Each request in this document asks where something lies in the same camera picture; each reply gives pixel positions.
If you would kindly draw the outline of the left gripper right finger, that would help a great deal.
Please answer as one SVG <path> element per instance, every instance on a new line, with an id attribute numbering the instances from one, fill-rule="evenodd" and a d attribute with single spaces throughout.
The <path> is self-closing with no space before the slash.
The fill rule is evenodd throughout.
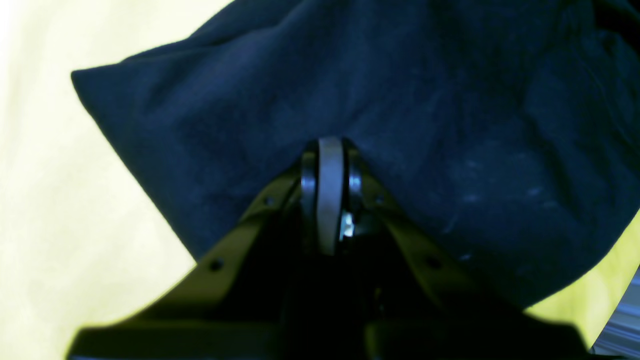
<path id="1" fill-rule="evenodd" d="M 500 299 L 418 228 L 347 139 L 330 139 L 330 255 L 355 263 L 371 360 L 589 360 L 577 331 Z"/>

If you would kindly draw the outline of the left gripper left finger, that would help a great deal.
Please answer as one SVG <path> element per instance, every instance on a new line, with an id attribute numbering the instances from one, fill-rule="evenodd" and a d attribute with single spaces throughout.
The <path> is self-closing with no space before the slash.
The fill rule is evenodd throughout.
<path id="1" fill-rule="evenodd" d="M 78 332 L 69 360 L 279 360 L 306 256 L 330 255 L 330 139 L 311 142 L 183 280 L 134 316 Z"/>

